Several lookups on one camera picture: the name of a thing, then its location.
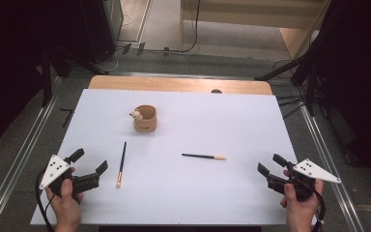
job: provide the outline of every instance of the floor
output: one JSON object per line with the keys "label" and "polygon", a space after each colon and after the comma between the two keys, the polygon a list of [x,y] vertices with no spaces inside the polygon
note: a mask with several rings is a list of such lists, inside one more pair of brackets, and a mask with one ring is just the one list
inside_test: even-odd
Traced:
{"label": "floor", "polygon": [[[150,2],[140,36],[140,42],[145,43],[147,49],[163,49],[166,46],[179,48],[179,2]],[[192,42],[191,23],[185,23],[184,47]],[[126,55],[116,53],[118,64],[114,57],[110,57],[100,65],[118,65],[112,74],[166,73],[249,79],[285,63],[279,61],[289,60],[276,28],[231,27],[215,23],[199,23],[198,26],[198,46],[191,52],[199,55],[170,54],[164,58],[161,54],[149,52],[137,56],[136,50],[132,49]],[[241,38],[236,40],[231,36],[233,34]],[[41,108],[42,93],[37,94],[0,140],[0,231],[45,231],[42,226],[29,225],[36,207],[34,179],[43,167],[43,160],[57,153],[67,131],[67,127],[62,127],[67,112],[60,108],[74,108],[81,90],[87,88],[93,76],[73,62],[71,68],[69,78],[56,77],[54,74],[55,98],[52,104]],[[276,96],[300,95],[305,91],[305,85],[299,88],[291,86],[290,76],[286,72],[270,81]],[[287,115],[297,107],[297,104],[281,106],[281,114]],[[331,124],[322,112],[315,112],[315,117],[310,118],[306,110],[300,108],[285,123],[299,160],[311,158],[322,166],[333,165],[331,172],[343,180],[340,187],[331,184],[325,187],[324,198],[328,211],[324,231],[371,231],[371,169],[353,167],[346,162]],[[83,225],[81,231],[98,231],[98,228]],[[280,225],[263,227],[263,231],[279,232],[286,229]]]}

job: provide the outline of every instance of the wire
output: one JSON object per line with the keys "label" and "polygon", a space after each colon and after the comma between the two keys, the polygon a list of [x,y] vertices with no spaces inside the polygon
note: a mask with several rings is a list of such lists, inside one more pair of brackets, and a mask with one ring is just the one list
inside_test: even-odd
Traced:
{"label": "wire", "polygon": [[55,194],[52,195],[52,197],[50,198],[49,202],[47,203],[46,205],[46,208],[44,208],[44,212],[47,214],[47,208],[49,207],[50,203],[52,202],[53,198],[55,198]]}
{"label": "wire", "polygon": [[122,24],[122,26],[127,26],[127,25],[129,25],[129,24],[131,24],[131,23],[133,22],[133,17],[132,17],[132,16],[130,16],[130,15],[128,15],[128,14],[123,14],[123,16],[128,16],[128,17],[130,17],[130,22],[125,23],[125,24]]}
{"label": "wire", "polygon": [[50,224],[49,219],[47,219],[46,212],[45,212],[45,210],[43,208],[43,204],[42,204],[42,201],[41,201],[41,191],[39,189],[39,182],[41,180],[41,176],[44,174],[45,171],[46,171],[46,167],[44,169],[42,169],[39,172],[38,176],[36,177],[36,181],[35,181],[35,197],[36,197],[36,201],[38,202],[39,209],[41,210],[41,214],[42,214],[43,220],[46,223],[47,231],[54,232],[55,230],[53,229],[52,225]]}
{"label": "wire", "polygon": [[301,108],[301,107],[304,106],[304,105],[305,105],[304,103],[300,104],[300,106],[298,106],[297,108],[293,109],[291,112],[285,114],[285,115],[283,116],[283,119],[286,119],[286,118],[288,118],[289,116],[293,115],[293,114],[295,113],[295,111],[297,111],[299,108]]}
{"label": "wire", "polygon": [[114,71],[117,69],[117,67],[119,66],[119,61],[117,60],[117,52],[122,50],[123,48],[122,47],[119,47],[115,52],[114,52],[114,59],[116,60],[116,65],[112,68],[112,69],[106,69],[98,64],[95,64],[96,67],[98,67],[99,69],[101,70],[104,70],[106,72],[111,72],[111,71]]}

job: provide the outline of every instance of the power cord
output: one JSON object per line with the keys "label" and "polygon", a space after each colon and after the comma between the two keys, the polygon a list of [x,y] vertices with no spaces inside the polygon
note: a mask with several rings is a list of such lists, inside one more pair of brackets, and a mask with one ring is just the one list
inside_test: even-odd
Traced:
{"label": "power cord", "polygon": [[127,26],[127,25],[129,25],[129,24],[131,24],[131,23],[133,22],[133,17],[132,17],[132,16],[130,16],[130,15],[128,15],[128,14],[123,14],[123,16],[127,16],[127,17],[129,17],[129,18],[130,18],[130,22],[125,23],[125,24],[122,24],[122,26]]}
{"label": "power cord", "polygon": [[114,59],[116,60],[116,65],[112,68],[112,69],[106,69],[98,64],[94,64],[96,67],[98,67],[99,69],[103,70],[103,71],[106,71],[106,72],[112,72],[114,70],[117,69],[117,67],[119,66],[119,61],[117,60],[117,52],[119,52],[120,50],[123,50],[123,46],[118,46],[116,51],[114,52]]}

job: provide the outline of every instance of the gray floor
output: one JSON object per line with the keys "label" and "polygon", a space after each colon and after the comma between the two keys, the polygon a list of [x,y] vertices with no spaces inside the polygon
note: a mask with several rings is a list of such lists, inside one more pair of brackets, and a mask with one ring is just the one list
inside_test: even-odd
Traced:
{"label": "gray floor", "polygon": [[[232,55],[233,57],[221,55],[220,46],[217,48],[217,54],[209,55],[184,56],[170,54],[167,57],[163,57],[162,54],[151,52],[145,52],[142,56],[136,56],[136,50],[134,49],[126,55],[122,55],[119,52],[116,55],[119,60],[119,66],[112,74],[168,73],[252,79],[253,76],[270,72],[275,61],[286,59],[287,52],[285,50],[278,48],[279,51],[274,52],[275,49],[270,48],[283,47],[280,36],[275,30],[270,32],[269,36],[272,37],[269,40],[272,41],[272,44],[253,43],[253,46],[262,49],[262,52],[253,52],[250,55],[246,55],[233,49],[236,52]],[[267,53],[267,49],[270,53],[273,53],[268,58],[264,55]],[[109,60],[101,65],[103,67],[113,67],[115,65],[114,62],[113,57],[110,57]],[[45,231],[43,226],[32,226],[29,224],[36,207],[34,195],[35,178],[39,170],[46,165],[48,158],[52,154],[57,153],[67,130],[67,127],[62,127],[67,117],[67,112],[61,111],[60,108],[75,108],[82,89],[87,88],[93,76],[73,63],[71,63],[71,68],[72,72],[69,78],[54,78],[53,83],[57,94],[51,108],[41,108],[43,94],[38,93],[0,140],[0,192],[4,191],[10,194],[8,198],[0,198],[0,206],[2,206],[0,208],[2,209],[2,212],[0,212],[0,231]],[[276,77],[270,81],[272,91],[276,96],[292,96],[297,94],[298,91],[302,91],[302,88],[296,89],[290,85],[290,75],[287,72],[282,74],[281,78]],[[296,107],[298,107],[297,103],[282,106],[281,114],[285,115]],[[318,129],[327,145],[328,154],[331,156],[337,173],[343,181],[345,193],[349,194],[349,199],[351,200],[351,202],[341,202],[338,200],[339,196],[335,191],[335,186],[326,184],[324,198],[327,202],[328,211],[324,231],[371,231],[371,169],[363,166],[353,167],[346,162],[343,148],[338,142],[334,129],[331,127],[329,120],[322,116],[318,108],[319,106],[315,105],[316,115],[313,120],[317,122]],[[305,120],[306,113],[304,112],[302,109],[297,110],[285,120],[294,150],[298,160],[310,158],[318,164],[324,165],[320,155],[321,151],[315,145],[314,138]],[[36,140],[31,141],[33,147],[29,149],[22,145],[25,139],[27,141],[30,140],[28,133],[34,127],[34,122],[37,118],[45,119],[45,121],[40,129],[36,131]],[[11,166],[14,161],[19,160],[21,157],[26,159],[24,161],[25,165],[20,167],[16,165],[15,167],[18,167],[18,169],[13,172]],[[15,173],[18,176],[11,175],[7,177],[8,173]],[[11,178],[14,178],[13,188],[1,189],[2,183]],[[348,218],[343,210],[344,204],[355,206],[356,219],[360,220],[363,229],[353,226],[353,223],[357,223],[357,221],[347,221]],[[83,225],[81,227],[81,231],[97,230],[97,226]],[[286,229],[284,225],[267,226],[263,228],[263,231],[278,232],[286,231]]]}

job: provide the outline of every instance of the black cable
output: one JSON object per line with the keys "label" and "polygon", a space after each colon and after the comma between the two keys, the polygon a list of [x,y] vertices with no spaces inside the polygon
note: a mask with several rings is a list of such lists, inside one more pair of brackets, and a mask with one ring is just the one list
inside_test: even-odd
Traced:
{"label": "black cable", "polygon": [[282,118],[283,119],[288,118],[289,116],[293,115],[295,111],[297,111],[299,108],[301,108],[304,105],[305,105],[304,103],[300,104],[300,106],[298,106],[297,108],[293,109],[291,112],[285,114]]}
{"label": "black cable", "polygon": [[49,202],[46,205],[46,208],[44,208],[44,213],[47,214],[47,208],[49,207],[50,203],[52,202],[53,198],[55,198],[55,194],[52,195]]}
{"label": "black cable", "polygon": [[46,171],[46,167],[39,172],[39,174],[36,178],[36,181],[35,181],[35,196],[36,196],[36,201],[38,202],[39,209],[41,210],[43,220],[46,223],[47,231],[54,232],[55,230],[53,229],[52,225],[50,224],[49,219],[47,219],[46,212],[43,208],[43,204],[42,204],[42,201],[41,201],[41,191],[39,189],[39,183],[40,183],[40,180],[41,180],[41,176],[44,174],[45,171]]}

